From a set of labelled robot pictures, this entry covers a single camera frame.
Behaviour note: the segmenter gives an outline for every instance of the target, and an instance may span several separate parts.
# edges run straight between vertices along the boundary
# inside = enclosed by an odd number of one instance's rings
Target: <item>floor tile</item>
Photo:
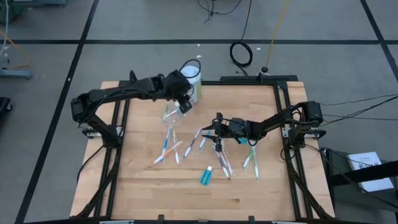
[[[93,0],[72,0],[65,7],[26,8],[9,24],[11,39],[80,39]]]
[[[248,68],[252,75],[263,66],[268,45],[251,47],[261,49],[254,51],[253,64]],[[76,173],[86,147],[85,137],[71,118],[69,102],[73,97],[99,88],[103,81],[127,80],[130,69],[135,71],[138,78],[158,73],[166,75],[197,55],[202,56],[204,80],[218,80],[223,75],[241,75],[235,74],[238,69],[228,58],[228,49],[229,45],[86,45],[27,220],[66,218],[69,215]],[[237,49],[236,56],[242,59],[245,53]],[[398,85],[378,45],[278,45],[269,68],[272,75],[298,75],[305,83],[308,98],[323,103],[393,93]],[[323,108],[323,112],[348,114],[373,103]],[[393,118],[396,116],[396,107],[397,102],[393,101],[363,116]],[[392,150],[398,131],[395,123],[351,119],[331,124],[325,129],[328,134],[321,139],[321,146],[353,153],[376,151],[382,159],[398,159]]]
[[[367,0],[372,15],[386,40],[398,39],[398,2],[388,0]]]
[[[216,12],[228,12],[237,1],[215,1]],[[249,1],[227,16],[208,12],[196,0],[101,1],[89,39],[239,39]],[[245,38],[271,39],[284,1],[253,0]],[[375,39],[359,1],[291,1],[278,39]]]
[[[34,59],[33,77],[0,79],[0,96],[14,106],[0,128],[0,223],[15,222],[76,50],[75,45],[21,47]],[[13,49],[7,54],[11,63],[22,61]],[[4,58],[0,62],[6,66]]]

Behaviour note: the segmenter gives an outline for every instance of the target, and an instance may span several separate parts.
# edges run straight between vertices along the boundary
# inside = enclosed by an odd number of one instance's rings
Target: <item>white container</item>
[[[201,99],[201,74],[199,73],[199,75],[195,78],[188,78],[196,75],[198,72],[199,68],[191,65],[185,66],[183,69],[181,69],[181,73],[187,77],[189,83],[191,83],[193,86],[193,94],[189,99],[191,104],[197,103]]]

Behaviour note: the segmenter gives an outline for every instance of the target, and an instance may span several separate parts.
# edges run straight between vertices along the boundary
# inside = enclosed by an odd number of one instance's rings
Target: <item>black metal frame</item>
[[[321,153],[325,153],[325,157],[329,161],[329,163],[327,163],[327,162],[325,163],[325,174],[326,174],[326,180],[328,182],[328,188],[329,188],[331,202],[332,202],[332,205],[334,208],[335,207],[335,187],[341,186],[341,185],[348,185],[351,183],[349,181],[347,181],[347,179],[345,177],[343,177],[342,174],[334,174],[333,167],[331,165],[331,164],[333,164],[332,149],[324,148],[321,151],[322,151]],[[363,169],[359,169],[359,170],[352,170],[349,172],[344,172],[344,175],[347,176],[354,183],[360,183],[360,182],[365,182],[365,181],[370,181],[370,180],[378,180],[378,179],[383,179],[386,177],[395,178],[398,176],[398,169],[396,169],[397,166],[398,166],[398,161],[385,162],[385,163],[379,164],[377,166],[372,166],[372,167],[367,167],[367,168],[363,168]],[[398,212],[395,212],[395,214],[396,214],[396,220],[398,223]]]
[[[257,77],[221,77],[220,81],[203,81],[202,85],[266,85],[266,86],[272,86],[274,89],[274,95],[275,95],[275,102],[276,102],[276,107],[277,111],[280,112],[282,110],[282,102],[280,98],[280,93],[279,90],[282,90],[283,95],[284,95],[284,101],[285,101],[285,107],[290,106],[290,97],[289,97],[289,90],[287,88],[287,82],[295,82],[297,80],[297,76],[295,75],[289,75],[289,76],[273,76],[273,77],[263,77],[261,75]],[[126,82],[131,82],[130,81],[120,81],[120,85],[124,85]],[[121,127],[123,130],[126,129],[126,124],[127,124],[127,116],[129,112],[129,103],[130,100],[125,100],[124,104],[124,109],[123,109],[123,115],[122,115],[122,121],[121,121]],[[119,115],[119,109],[120,109],[120,101],[115,102],[114,106],[114,112],[113,112],[113,118],[112,118],[112,124],[116,125],[118,123],[118,115]],[[121,153],[123,149],[123,140],[124,140],[124,135],[121,135],[121,143],[120,145],[116,148],[116,155],[114,159],[114,165],[113,168],[108,172],[109,169],[109,163],[111,159],[111,154],[112,154],[112,148],[107,148],[106,149],[106,155],[104,158],[104,164],[103,164],[103,170],[101,173],[101,180],[100,180],[100,188],[99,190],[95,193],[95,196],[93,198],[98,198],[98,201],[96,204],[92,206],[94,209],[94,214],[93,217],[87,217],[88,214],[90,214],[91,210],[84,210],[82,211],[81,214],[82,216],[77,216],[77,217],[72,217],[67,220],[52,220],[52,221],[46,221],[46,222],[39,222],[39,223],[46,223],[46,224],[63,224],[63,223],[99,223],[103,222],[106,220],[111,220],[111,215],[113,211],[113,203],[114,203],[114,196],[116,193],[116,184],[117,184],[117,179],[118,179],[118,171],[119,171],[119,165],[120,165],[120,160],[121,160]],[[290,147],[289,147],[289,141],[288,139],[282,138],[283,142],[283,147],[284,147],[284,153],[285,153],[285,158],[286,158],[286,166],[288,172],[290,170],[295,170],[295,168],[292,165],[292,158],[290,156]],[[297,189],[296,189],[296,184],[301,188],[301,190],[307,191],[307,195],[310,194],[308,190],[306,190],[307,183],[305,180],[305,173],[304,173],[304,168],[303,168],[303,161],[301,157],[300,150],[296,150],[296,156],[295,156],[296,162],[297,162],[297,174],[288,174],[289,178],[289,185],[290,185],[290,194],[292,196],[292,204],[294,208],[294,215],[295,215],[295,221],[296,222],[305,222],[305,223],[353,223],[353,222],[346,222],[346,221],[339,221],[339,220],[334,220],[334,219],[314,219],[313,214],[312,214],[312,206],[309,200],[311,198],[306,198],[303,197],[304,199],[304,205],[305,205],[305,211],[307,214],[307,217],[302,217],[301,212],[300,212],[300,205],[299,205],[299,199],[297,196]],[[329,188],[332,189],[331,187],[331,178],[330,178],[330,173],[331,170],[330,168],[328,169],[326,167],[326,178],[328,181]],[[100,211],[101,211],[101,205],[103,203],[103,192],[107,188],[107,186],[110,183],[110,190],[109,190],[109,198],[106,206],[106,215],[105,216],[100,216]],[[331,191],[331,199],[334,207],[334,201],[333,201],[333,192]],[[199,220],[165,220],[164,215],[159,215],[158,220],[134,220],[131,223],[201,223],[203,221]],[[248,216],[248,221],[205,221],[206,223],[272,223],[270,221],[255,221],[253,216]]]
[[[282,89],[282,91],[283,91],[285,106],[286,107],[290,106],[290,97],[289,97],[289,91],[287,89],[287,81],[298,81],[298,79],[297,79],[297,76],[295,76],[295,75],[273,76],[273,77],[263,77],[260,75],[258,77],[222,77],[222,78],[220,78],[220,81],[203,81],[202,85],[267,85],[267,86],[272,86],[274,89],[277,111],[280,112],[282,110],[282,102],[280,100],[279,88]],[[119,86],[123,85],[124,82],[129,82],[129,81],[120,81]],[[120,101],[117,101],[114,106],[114,112],[113,112],[113,117],[112,117],[113,125],[117,124],[119,107],[120,107]],[[123,110],[123,118],[121,121],[121,127],[123,129],[126,128],[128,111],[129,111],[129,100],[126,100],[125,105],[124,105],[124,110]],[[116,156],[115,156],[114,164],[117,164],[118,166],[119,166],[119,162],[121,159],[121,151],[123,148],[123,139],[124,139],[124,135],[121,136],[121,144],[119,145],[119,147],[116,148]],[[284,144],[284,149],[285,149],[285,158],[287,159],[287,161],[289,161],[289,160],[291,160],[289,146],[287,145],[287,141],[283,140],[282,142]],[[106,149],[103,170],[101,172],[100,185],[103,184],[105,179],[107,178],[108,169],[109,169],[108,167],[109,167],[109,163],[110,163],[110,159],[111,159],[111,151],[112,151],[111,148]],[[297,161],[299,176],[300,176],[301,180],[304,182],[304,184],[306,185],[301,154],[298,153],[295,156],[295,158]],[[295,182],[294,182],[293,178],[291,178],[290,175],[288,175],[288,178],[289,178],[289,184],[290,184],[290,193],[292,195],[292,203],[293,203],[293,207],[294,207],[295,218],[297,220],[297,219],[301,218],[299,200],[297,197],[297,190],[296,190],[296,186],[295,186]],[[108,203],[106,206],[106,217],[111,217],[111,215],[112,215],[114,195],[116,193],[117,179],[118,179],[118,174],[116,173],[116,175],[113,175],[113,178],[111,181],[111,186],[110,186],[110,190],[109,190],[109,198],[108,198]],[[307,212],[307,218],[313,218],[311,206],[306,198],[304,198],[304,202],[305,202],[305,210]],[[100,216],[102,203],[103,203],[103,197],[101,196],[95,205],[94,217],[103,218]],[[154,222],[155,220],[141,220],[141,221],[143,223],[146,223],[146,222]],[[179,222],[196,223],[197,221],[187,220],[187,221],[179,221]],[[245,223],[245,222],[233,221],[233,223]]]
[[[57,127],[57,123],[60,119],[60,115],[62,112],[62,108],[65,104],[65,100],[67,98],[67,94],[70,88],[70,84],[72,83],[70,80],[73,80],[73,76],[75,74],[75,70],[77,67],[77,64],[80,59],[80,55],[82,53],[83,46],[85,44],[118,44],[118,45],[142,45],[142,44],[231,44],[232,42],[235,42],[236,40],[229,40],[229,39],[217,39],[217,40],[208,40],[208,39],[199,39],[199,40],[88,40],[87,35],[91,26],[91,23],[93,21],[96,8],[98,6],[100,0],[94,0],[92,7],[90,9],[90,13],[88,15],[85,27],[83,29],[83,33],[80,37],[79,40],[14,40],[15,43],[17,44],[78,44],[78,47],[75,52],[75,56],[73,57],[72,63],[70,65],[70,69],[68,71],[68,75],[65,77],[65,83],[63,85],[60,98],[57,103],[57,107],[55,109],[55,112],[53,114],[49,130],[47,131],[43,146],[40,151],[39,158],[37,160],[37,163],[35,165],[32,177],[29,181],[28,188],[26,190],[26,193],[24,195],[24,199],[21,203],[21,207],[18,211],[17,218],[15,223],[20,224],[23,223],[25,220],[25,216],[27,214],[30,202],[32,200],[33,194],[35,192],[35,188],[37,186],[37,183],[39,181],[40,173],[43,169],[45,159],[47,157],[52,138],[55,133],[55,128]],[[373,18],[372,12],[366,3],[366,0],[360,0],[362,7],[372,25],[372,28],[376,34],[377,40],[275,40],[275,44],[312,44],[312,45],[377,45],[379,44],[384,52],[384,55],[386,56],[387,61],[389,62],[389,65],[391,67],[391,70],[398,80],[398,68],[397,64],[392,57],[389,48],[387,45],[392,45],[392,44],[398,44],[398,40],[385,40],[381,34],[381,31],[379,30],[376,21]],[[271,40],[264,40],[264,39],[259,39],[259,40],[245,40],[248,44],[269,44]],[[248,83],[248,80],[246,78],[239,78],[239,80],[242,80],[241,85],[252,85]],[[229,80],[228,77],[221,79],[219,82],[208,82],[207,85],[235,85],[233,84],[234,80]]]

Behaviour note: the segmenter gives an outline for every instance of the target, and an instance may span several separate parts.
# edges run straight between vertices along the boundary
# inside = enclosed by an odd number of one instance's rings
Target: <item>yellow cable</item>
[[[288,4],[289,4],[289,0],[286,0],[284,9],[282,10],[282,14],[281,14],[280,17],[279,17],[278,24],[276,25],[274,34],[272,35],[271,46],[269,46],[269,52],[268,52],[268,57],[267,57],[267,62],[266,62],[266,68],[268,68],[268,62],[269,62],[269,59],[270,59],[270,57],[271,57],[272,47],[274,46],[274,40],[275,40],[275,37],[276,37],[276,33],[278,32],[279,27],[280,27],[280,24],[282,23],[282,19],[283,19],[284,16],[285,16],[285,12],[286,12],[287,5],[288,5]]]
[[[32,65],[32,60],[30,59],[29,55],[24,51],[24,49],[22,49],[17,44],[15,44],[3,31],[0,30],[0,34],[3,35],[24,56],[24,58],[26,58],[26,60],[28,61],[28,63],[21,64],[21,65],[13,65],[13,66],[9,67],[8,69],[24,68],[24,67],[31,66]]]

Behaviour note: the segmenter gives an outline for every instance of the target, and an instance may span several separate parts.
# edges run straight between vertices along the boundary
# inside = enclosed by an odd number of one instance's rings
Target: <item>white paper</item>
[[[376,152],[366,152],[366,153],[359,153],[359,154],[352,154],[352,155],[347,155],[348,159],[352,159],[354,161],[348,161],[349,165],[353,170],[359,170],[363,168],[367,168],[370,166],[376,166],[380,165],[381,161],[379,157],[377,156]],[[375,192],[378,190],[386,190],[386,189],[392,189],[394,186],[391,183],[390,178],[384,178],[380,180],[371,180],[371,181],[366,181],[366,182],[361,182],[359,185],[367,190],[368,192]]]

